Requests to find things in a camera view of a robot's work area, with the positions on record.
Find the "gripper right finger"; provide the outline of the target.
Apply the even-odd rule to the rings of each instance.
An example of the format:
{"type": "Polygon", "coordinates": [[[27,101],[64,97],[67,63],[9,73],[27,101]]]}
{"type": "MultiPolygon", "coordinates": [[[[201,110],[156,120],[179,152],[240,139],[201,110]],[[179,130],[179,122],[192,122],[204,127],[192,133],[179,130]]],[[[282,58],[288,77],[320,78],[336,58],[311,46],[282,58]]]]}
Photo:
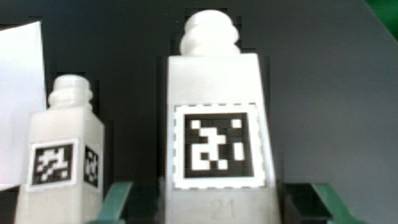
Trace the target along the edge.
{"type": "Polygon", "coordinates": [[[361,224],[329,184],[286,183],[284,224],[361,224]]]}

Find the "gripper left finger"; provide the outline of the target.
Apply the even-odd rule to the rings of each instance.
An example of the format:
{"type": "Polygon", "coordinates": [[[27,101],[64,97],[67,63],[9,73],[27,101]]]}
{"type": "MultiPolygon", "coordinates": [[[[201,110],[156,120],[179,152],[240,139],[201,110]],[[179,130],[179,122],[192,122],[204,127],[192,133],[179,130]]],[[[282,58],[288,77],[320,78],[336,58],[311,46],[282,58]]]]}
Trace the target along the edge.
{"type": "Polygon", "coordinates": [[[108,189],[98,217],[87,224],[126,224],[123,211],[126,207],[133,183],[117,182],[108,189]]]}

